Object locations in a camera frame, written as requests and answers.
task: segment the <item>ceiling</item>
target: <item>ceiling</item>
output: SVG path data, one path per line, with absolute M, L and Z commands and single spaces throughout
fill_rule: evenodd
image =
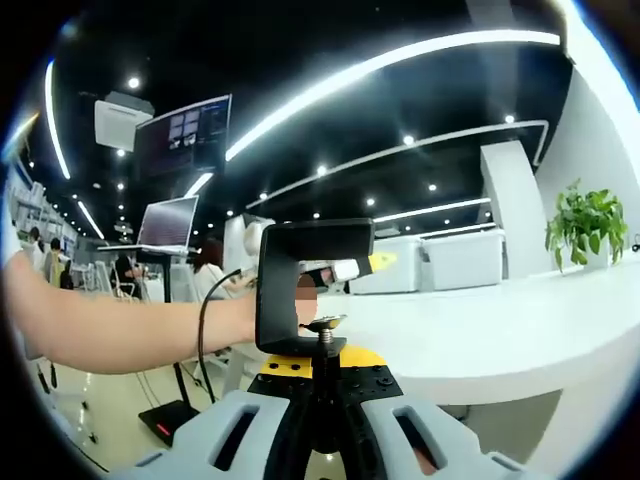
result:
M 71 179 L 65 180 L 44 116 L 30 137 L 27 169 L 47 196 L 93 232 L 72 195 L 92 212 L 109 240 L 123 215 L 134 232 L 149 202 L 183 195 L 198 178 L 183 171 L 137 179 L 135 155 L 119 158 L 97 145 L 94 103 L 112 90 L 148 100 L 161 115 L 231 93 L 229 145 L 308 86 L 368 58 L 417 41 L 497 27 L 560 33 L 549 8 L 533 2 L 496 2 L 488 15 L 476 0 L 332 2 L 271 5 L 182 2 L 99 2 L 62 30 L 55 58 L 55 117 Z M 43 103 L 44 67 L 35 72 L 26 101 Z M 541 128 L 515 128 L 413 148 L 328 175 L 246 205 L 351 160 L 416 140 L 520 120 L 558 122 L 571 76 L 559 47 L 531 44 L 466 46 L 390 65 L 278 125 L 240 152 L 200 191 L 194 229 L 221 235 L 227 210 L 278 221 L 379 217 L 481 197 L 482 144 L 520 139 L 533 158 Z M 141 79 L 131 91 L 127 79 Z M 122 182 L 123 191 L 116 185 Z M 437 186 L 435 191 L 428 186 Z M 375 204 L 368 206 L 367 198 Z M 430 232 L 478 221 L 478 207 L 392 222 L 404 232 Z

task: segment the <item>computer screen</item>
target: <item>computer screen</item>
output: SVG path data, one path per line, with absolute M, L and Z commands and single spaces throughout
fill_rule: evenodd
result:
M 221 172 L 231 95 L 189 105 L 136 127 L 133 156 L 141 178 L 179 169 Z
M 138 245 L 184 246 L 189 234 L 198 197 L 178 198 L 147 206 L 138 235 Z

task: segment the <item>floor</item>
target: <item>floor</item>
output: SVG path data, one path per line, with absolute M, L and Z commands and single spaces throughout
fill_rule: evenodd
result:
M 49 363 L 40 361 L 45 377 L 49 378 Z M 35 368 L 31 370 L 35 377 Z M 192 365 L 185 364 L 190 370 Z M 86 435 L 75 435 L 75 443 L 93 460 L 107 470 L 119 470 L 134 465 L 148 454 L 164 448 L 138 419 L 139 412 L 179 398 L 173 369 L 163 367 L 138 374 L 94 375 L 66 367 L 56 367 L 59 391 L 81 393 L 86 397 L 89 410 L 82 409 L 77 399 L 64 397 L 59 411 L 73 428 L 82 424 L 95 432 L 94 444 Z M 216 396 L 222 392 L 221 371 L 212 373 Z M 185 374 L 189 396 L 195 408 L 204 410 L 209 405 L 206 391 Z M 247 388 L 250 379 L 241 384 Z M 505 404 L 477 405 L 467 411 L 464 407 L 446 407 L 454 416 L 467 414 L 465 423 L 480 437 L 482 450 L 501 451 L 514 460 L 526 462 L 537 445 L 559 393 Z M 314 454 L 310 459 L 306 480 L 342 480 L 345 478 L 340 457 Z

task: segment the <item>green plant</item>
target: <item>green plant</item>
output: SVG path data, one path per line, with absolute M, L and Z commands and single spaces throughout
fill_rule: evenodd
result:
M 578 192 L 580 179 L 559 193 L 556 200 L 557 215 L 547 223 L 545 248 L 554 252 L 556 263 L 562 271 L 563 246 L 571 249 L 571 261 L 587 264 L 587 248 L 598 255 L 602 241 L 608 236 L 613 263 L 622 257 L 623 235 L 627 231 L 622 204 L 615 195 L 609 198 L 609 190 Z

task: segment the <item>laptop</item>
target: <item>laptop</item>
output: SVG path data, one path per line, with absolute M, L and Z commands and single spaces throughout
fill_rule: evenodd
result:
M 135 245 L 100 247 L 101 252 L 147 251 L 186 256 L 198 196 L 147 205 Z

